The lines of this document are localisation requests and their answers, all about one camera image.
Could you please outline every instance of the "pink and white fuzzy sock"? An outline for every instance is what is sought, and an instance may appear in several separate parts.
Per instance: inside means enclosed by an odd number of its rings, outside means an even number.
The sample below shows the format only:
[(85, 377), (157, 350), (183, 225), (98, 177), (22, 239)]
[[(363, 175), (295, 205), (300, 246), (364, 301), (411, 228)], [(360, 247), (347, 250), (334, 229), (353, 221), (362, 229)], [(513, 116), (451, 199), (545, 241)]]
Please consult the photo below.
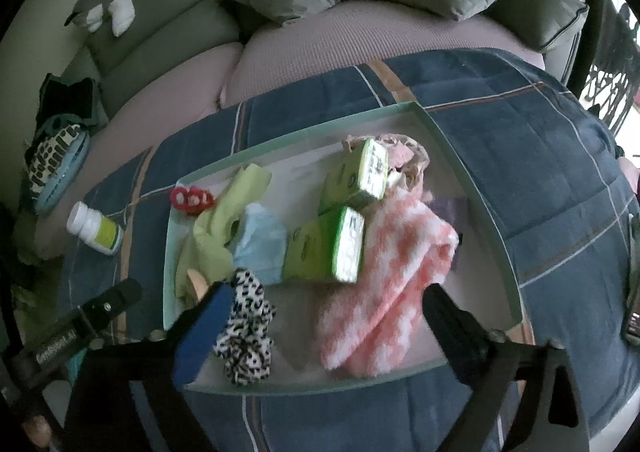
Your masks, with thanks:
[(358, 282), (329, 297), (318, 322), (320, 359), (355, 376), (391, 371), (404, 358), (422, 315), (422, 292), (442, 283), (456, 231), (414, 194), (396, 189), (367, 212)]

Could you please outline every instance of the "white plush paw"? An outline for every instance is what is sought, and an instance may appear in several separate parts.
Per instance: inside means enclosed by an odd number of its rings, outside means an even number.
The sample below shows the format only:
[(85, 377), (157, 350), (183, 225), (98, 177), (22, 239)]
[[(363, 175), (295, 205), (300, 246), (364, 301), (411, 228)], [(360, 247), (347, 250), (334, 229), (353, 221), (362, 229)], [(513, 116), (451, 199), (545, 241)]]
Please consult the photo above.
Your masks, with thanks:
[(111, 15), (111, 28), (115, 37), (119, 37), (129, 29), (133, 19), (136, 17), (136, 10), (133, 7), (132, 0), (113, 0), (109, 4), (109, 13)]
[(90, 24), (87, 25), (87, 30), (90, 33), (95, 33), (96, 31), (98, 31), (98, 29), (100, 29), (100, 26), (102, 25), (102, 20), (98, 20), (97, 22), (91, 22)]
[(103, 13), (102, 4), (98, 4), (96, 7), (89, 9), (89, 12), (86, 14), (87, 26), (91, 26), (91, 24), (95, 24), (96, 22), (102, 22)]

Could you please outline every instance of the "white bottle cap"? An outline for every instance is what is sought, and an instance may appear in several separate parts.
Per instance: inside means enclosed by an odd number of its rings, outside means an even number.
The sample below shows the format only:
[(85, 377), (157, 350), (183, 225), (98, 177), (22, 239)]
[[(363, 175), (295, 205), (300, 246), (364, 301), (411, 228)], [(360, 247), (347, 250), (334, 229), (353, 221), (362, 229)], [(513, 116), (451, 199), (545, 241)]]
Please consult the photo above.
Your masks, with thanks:
[(78, 201), (71, 209), (69, 218), (66, 220), (66, 231), (72, 235), (80, 233), (84, 222), (86, 221), (86, 215), (89, 213), (89, 207), (82, 201)]

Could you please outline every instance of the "wall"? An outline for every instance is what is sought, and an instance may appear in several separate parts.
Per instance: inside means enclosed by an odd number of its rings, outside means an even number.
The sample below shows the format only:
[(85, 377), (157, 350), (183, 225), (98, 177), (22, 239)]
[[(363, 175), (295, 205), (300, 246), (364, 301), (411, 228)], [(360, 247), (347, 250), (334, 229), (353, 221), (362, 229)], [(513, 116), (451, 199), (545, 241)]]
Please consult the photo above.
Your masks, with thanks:
[(62, 72), (84, 38), (74, 25), (63, 27), (75, 2), (25, 0), (0, 42), (0, 202), (13, 211), (40, 84), (47, 72)]

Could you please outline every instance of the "wrought iron railing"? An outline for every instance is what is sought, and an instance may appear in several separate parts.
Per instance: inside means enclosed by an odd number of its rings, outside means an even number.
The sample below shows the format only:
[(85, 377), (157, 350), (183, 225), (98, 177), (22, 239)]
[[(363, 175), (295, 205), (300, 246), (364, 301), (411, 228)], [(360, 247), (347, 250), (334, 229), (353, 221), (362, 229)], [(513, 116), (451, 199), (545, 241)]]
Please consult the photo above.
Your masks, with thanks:
[(599, 109), (614, 136), (640, 101), (638, 27), (626, 3), (616, 10), (613, 0), (607, 0), (596, 56), (580, 97), (586, 106)]

